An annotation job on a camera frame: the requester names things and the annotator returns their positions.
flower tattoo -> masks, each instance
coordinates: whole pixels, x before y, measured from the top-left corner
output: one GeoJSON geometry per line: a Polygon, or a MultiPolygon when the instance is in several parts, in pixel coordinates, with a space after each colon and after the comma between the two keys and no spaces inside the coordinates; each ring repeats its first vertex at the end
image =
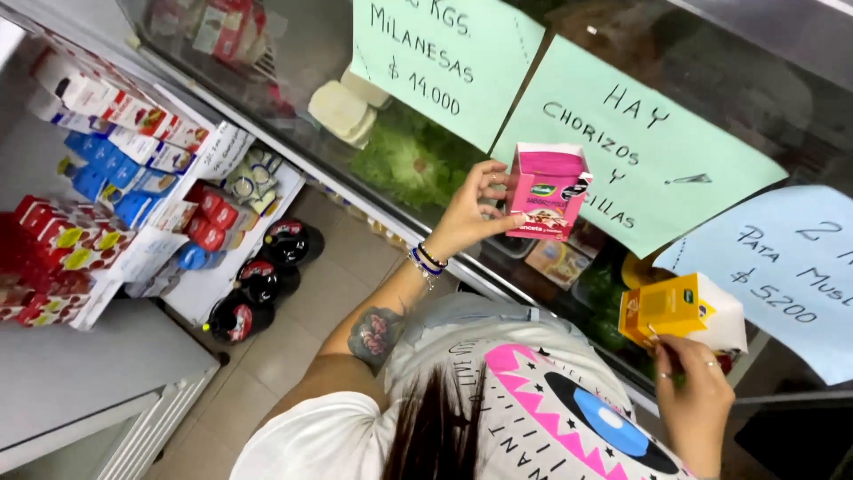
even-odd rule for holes
{"type": "Polygon", "coordinates": [[[370,307],[352,326],[347,345],[352,355],[376,375],[403,331],[402,317],[389,308],[370,307]]]}

green logo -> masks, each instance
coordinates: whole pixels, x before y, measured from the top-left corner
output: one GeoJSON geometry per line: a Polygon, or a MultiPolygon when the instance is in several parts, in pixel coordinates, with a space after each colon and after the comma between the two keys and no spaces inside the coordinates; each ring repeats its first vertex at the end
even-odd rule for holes
{"type": "Polygon", "coordinates": [[[531,193],[536,196],[549,196],[554,191],[557,190],[557,187],[549,184],[535,184],[533,188],[531,188],[531,193]]]}

green paper sign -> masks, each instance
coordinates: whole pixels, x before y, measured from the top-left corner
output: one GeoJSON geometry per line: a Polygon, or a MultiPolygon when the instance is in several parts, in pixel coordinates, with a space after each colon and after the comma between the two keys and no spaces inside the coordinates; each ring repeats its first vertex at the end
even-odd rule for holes
{"type": "Polygon", "coordinates": [[[544,29],[499,0],[355,0],[351,71],[488,151],[544,29]]]}
{"type": "Polygon", "coordinates": [[[581,215],[638,257],[787,176],[746,143],[562,37],[546,53],[492,156],[580,143],[593,174],[581,215]]]}

pink box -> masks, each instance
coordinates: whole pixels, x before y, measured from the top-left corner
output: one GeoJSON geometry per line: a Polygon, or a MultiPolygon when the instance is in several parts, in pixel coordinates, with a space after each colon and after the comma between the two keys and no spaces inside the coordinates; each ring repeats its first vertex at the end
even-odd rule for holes
{"type": "Polygon", "coordinates": [[[565,241],[590,184],[592,173],[581,145],[518,143],[506,208],[510,214],[525,214],[527,222],[507,236],[565,241]]]}

dark hair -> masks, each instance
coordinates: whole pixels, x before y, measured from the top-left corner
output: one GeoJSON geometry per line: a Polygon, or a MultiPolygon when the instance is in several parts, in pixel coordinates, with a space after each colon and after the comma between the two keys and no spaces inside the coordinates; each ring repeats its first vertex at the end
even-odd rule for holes
{"type": "Polygon", "coordinates": [[[474,395],[464,398],[455,375],[442,366],[430,371],[426,384],[415,378],[397,416],[397,431],[385,463],[383,480],[475,478],[478,475],[480,405],[485,366],[479,368],[474,395]],[[452,387],[448,385],[453,377],[452,387]]]}

